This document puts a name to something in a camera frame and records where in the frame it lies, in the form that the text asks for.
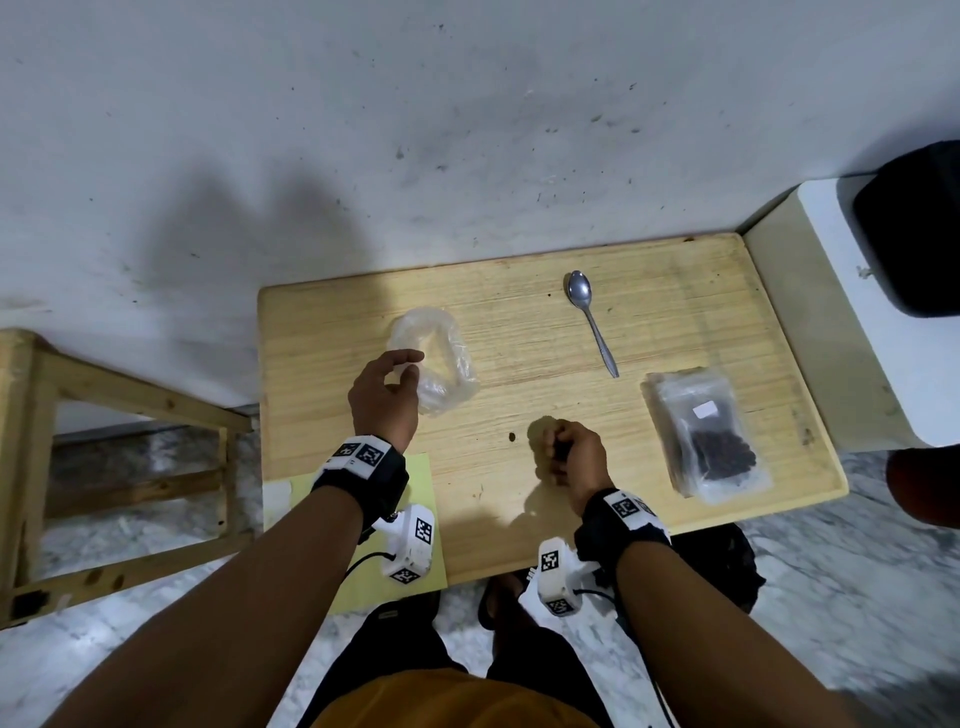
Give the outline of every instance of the red object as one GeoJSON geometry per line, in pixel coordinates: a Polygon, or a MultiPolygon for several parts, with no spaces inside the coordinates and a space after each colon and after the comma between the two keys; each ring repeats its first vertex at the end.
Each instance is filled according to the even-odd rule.
{"type": "Polygon", "coordinates": [[[887,461],[887,486],[918,521],[960,528],[960,445],[894,452],[887,461]]]}

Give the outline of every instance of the hand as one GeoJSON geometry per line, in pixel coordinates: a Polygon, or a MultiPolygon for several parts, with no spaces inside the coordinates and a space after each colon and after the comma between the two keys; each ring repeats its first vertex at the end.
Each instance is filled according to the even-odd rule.
{"type": "Polygon", "coordinates": [[[420,368],[404,369],[399,384],[385,384],[383,379],[395,366],[415,361],[423,361],[423,352],[399,349],[383,352],[364,367],[347,394],[354,434],[376,435],[401,453],[410,446],[417,431],[420,368]]]}
{"type": "Polygon", "coordinates": [[[543,444],[550,458],[551,473],[558,485],[569,487],[570,507],[582,518],[587,501],[594,493],[614,487],[607,473],[607,451],[600,435],[580,423],[558,420],[555,427],[543,433],[543,444]],[[553,459],[558,441],[573,443],[566,462],[553,459]]]}

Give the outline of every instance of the metal spoon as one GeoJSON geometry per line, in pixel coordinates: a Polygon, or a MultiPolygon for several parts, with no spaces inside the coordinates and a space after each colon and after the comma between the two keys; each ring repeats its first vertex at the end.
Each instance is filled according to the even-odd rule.
{"type": "Polygon", "coordinates": [[[577,308],[587,314],[587,320],[590,328],[593,329],[593,338],[597,340],[597,346],[600,347],[600,355],[603,356],[603,363],[607,365],[607,371],[616,379],[620,373],[616,369],[616,362],[613,361],[613,354],[607,348],[607,342],[600,335],[600,329],[597,328],[590,315],[590,301],[593,300],[593,292],[590,290],[590,281],[580,271],[574,271],[566,276],[566,297],[570,299],[577,308]]]}

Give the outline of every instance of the orange shirt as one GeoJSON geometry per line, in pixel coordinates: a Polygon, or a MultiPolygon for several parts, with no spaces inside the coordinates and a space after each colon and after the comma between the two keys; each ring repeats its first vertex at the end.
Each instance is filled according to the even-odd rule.
{"type": "Polygon", "coordinates": [[[337,698],[313,728],[596,728],[575,708],[455,669],[398,672],[337,698]]]}

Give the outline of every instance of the qr code sticker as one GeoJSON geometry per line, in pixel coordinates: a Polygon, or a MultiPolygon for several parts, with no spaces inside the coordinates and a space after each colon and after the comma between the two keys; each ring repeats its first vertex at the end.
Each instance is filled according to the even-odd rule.
{"type": "Polygon", "coordinates": [[[400,584],[409,584],[411,581],[416,581],[420,578],[418,573],[413,573],[409,569],[401,569],[397,573],[392,573],[390,578],[396,579],[400,584]]]}
{"type": "Polygon", "coordinates": [[[333,457],[347,457],[348,455],[353,455],[356,452],[356,449],[360,447],[360,443],[343,443],[340,448],[333,453],[333,457]]]}
{"type": "Polygon", "coordinates": [[[360,451],[355,455],[356,459],[360,462],[367,463],[367,465],[376,465],[380,462],[380,458],[383,457],[383,452],[377,448],[372,448],[369,445],[365,445],[360,448],[360,451]]]}
{"type": "Polygon", "coordinates": [[[566,599],[554,599],[553,601],[548,601],[546,602],[546,608],[557,617],[568,615],[573,611],[573,607],[570,606],[570,602],[568,602],[566,599]]]}
{"type": "Polygon", "coordinates": [[[425,544],[429,544],[433,540],[433,526],[423,519],[417,519],[417,525],[414,526],[414,536],[425,544]]]}
{"type": "Polygon", "coordinates": [[[550,571],[560,565],[560,552],[547,551],[540,556],[540,571],[550,571]]]}
{"type": "Polygon", "coordinates": [[[640,509],[636,507],[636,503],[634,503],[628,497],[618,500],[616,503],[611,503],[611,508],[621,519],[626,519],[628,516],[632,516],[634,513],[640,512],[640,509]]]}

